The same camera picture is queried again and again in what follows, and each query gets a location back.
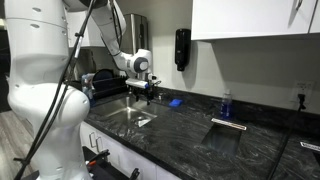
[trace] white wall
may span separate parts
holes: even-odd
[[[192,0],[118,0],[126,13],[149,21],[154,74],[166,88],[295,109],[289,101],[294,80],[316,81],[309,112],[320,114],[320,40],[234,39],[193,42],[185,72],[174,64],[175,31],[191,29]]]

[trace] wall-mounted dispenser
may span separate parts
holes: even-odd
[[[178,71],[184,71],[190,59],[191,30],[178,29],[176,31],[175,63]]]

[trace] white cabinet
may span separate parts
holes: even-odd
[[[316,10],[314,12],[310,33],[320,33],[320,2],[319,0],[317,3]]]
[[[73,47],[76,37],[75,33],[80,31],[82,23],[86,17],[86,12],[67,12],[66,13],[67,22],[68,22],[68,38],[69,38],[69,47]],[[82,47],[105,47],[101,37],[100,30],[95,24],[93,19],[90,17],[88,20],[87,28],[84,34],[82,41]]]
[[[97,144],[96,144],[96,138],[97,132],[92,126],[88,125],[87,123],[81,123],[80,126],[80,139],[81,139],[81,145],[86,146],[94,153],[98,153],[97,151]]]
[[[98,150],[108,149],[110,152],[108,156],[109,162],[128,177],[131,176],[135,168],[139,168],[140,175],[138,180],[179,179],[85,122],[81,123],[80,137],[82,146],[87,146],[95,153]]]
[[[316,2],[317,0],[194,0],[192,39],[307,34]]]

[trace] kitchen sink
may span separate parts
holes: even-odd
[[[160,104],[151,102],[147,105],[147,101],[136,101],[135,98],[124,97],[94,107],[91,113],[103,116],[105,120],[112,119],[142,127],[167,110],[169,110],[168,107]]]
[[[235,156],[244,130],[246,130],[244,126],[218,120],[213,124],[201,144],[209,149]]]

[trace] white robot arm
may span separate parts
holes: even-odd
[[[34,159],[40,173],[38,180],[91,180],[84,162],[79,134],[80,123],[89,112],[88,98],[72,87],[60,87],[63,77],[61,74],[65,70],[69,54],[63,3],[70,11],[83,11],[87,9],[89,2],[90,0],[5,1],[11,51],[8,102],[15,113],[30,121],[35,136],[42,134],[38,132],[43,132],[43,125],[45,131],[48,130],[45,137],[41,136],[43,141],[37,144],[37,151],[29,151],[36,152]],[[120,52],[115,31],[112,30],[114,26],[110,22],[110,2],[96,2],[92,15],[118,67],[125,70],[132,79],[135,73],[150,72],[151,53],[140,50],[132,56]],[[121,27],[125,27],[122,14],[119,14],[119,20]],[[139,84],[141,81],[133,80],[136,81],[136,86],[143,87]],[[57,93],[60,89],[63,89],[65,96]],[[59,103],[52,103],[54,97],[58,97]],[[51,118],[49,123],[43,123],[48,118]],[[19,161],[24,167],[30,159]]]
[[[86,10],[90,1],[80,1],[81,3],[74,0],[65,0],[64,3],[66,4],[67,10],[70,12]],[[156,79],[150,70],[150,66],[152,65],[152,55],[150,51],[139,49],[136,54],[132,55],[126,54],[120,50],[118,38],[119,36],[122,36],[122,34],[120,34],[121,32],[125,32],[126,22],[115,1],[97,1],[91,17],[98,25],[103,42],[113,56],[116,65],[120,70],[126,71],[127,75],[130,77],[126,81],[128,85],[146,88],[148,86],[148,80]],[[117,28],[115,28],[115,22],[119,22]]]

